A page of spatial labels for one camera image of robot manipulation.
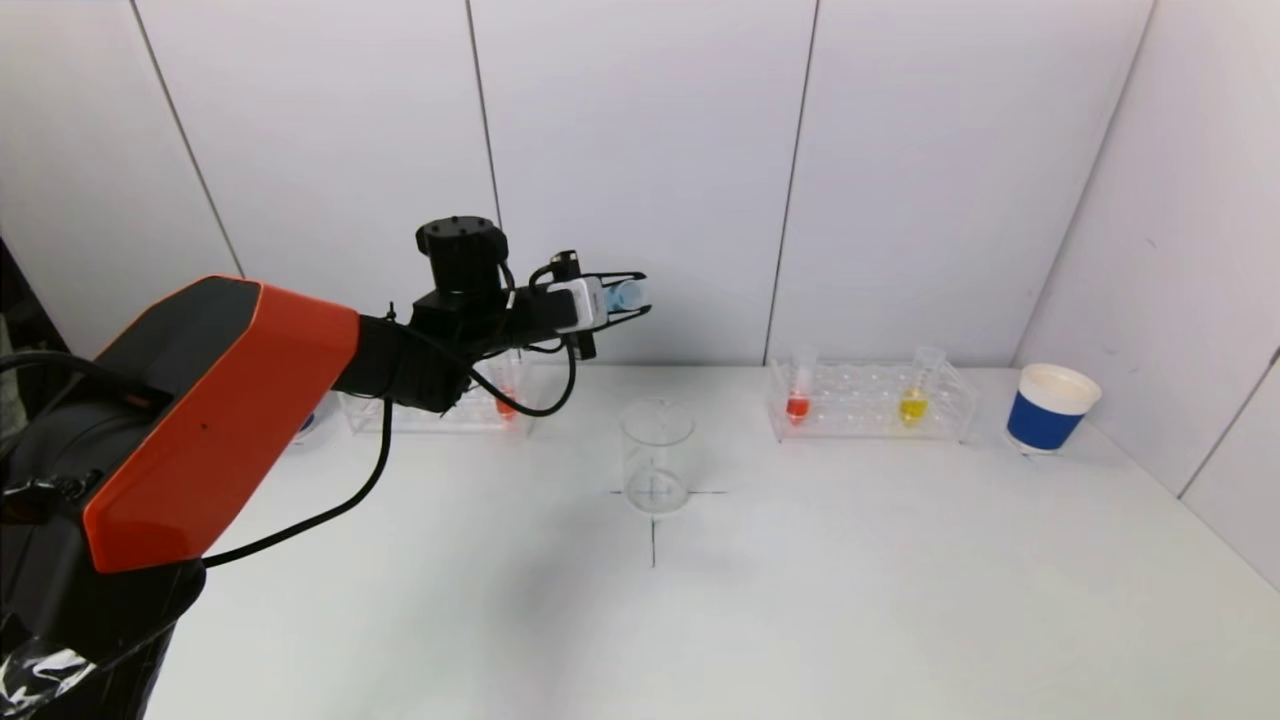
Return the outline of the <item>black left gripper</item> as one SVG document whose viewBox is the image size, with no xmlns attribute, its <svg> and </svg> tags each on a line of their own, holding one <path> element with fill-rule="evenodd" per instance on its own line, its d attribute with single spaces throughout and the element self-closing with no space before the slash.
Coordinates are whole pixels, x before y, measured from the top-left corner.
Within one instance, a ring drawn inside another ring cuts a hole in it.
<svg viewBox="0 0 1280 720">
<path fill-rule="evenodd" d="M 652 305 L 602 314 L 598 322 L 598 284 L 612 287 L 645 281 L 643 272 L 582 273 L 575 250 L 559 251 L 529 277 L 517 291 L 517 336 L 541 342 L 563 338 L 577 360 L 596 357 L 595 331 L 646 315 Z"/>
</svg>

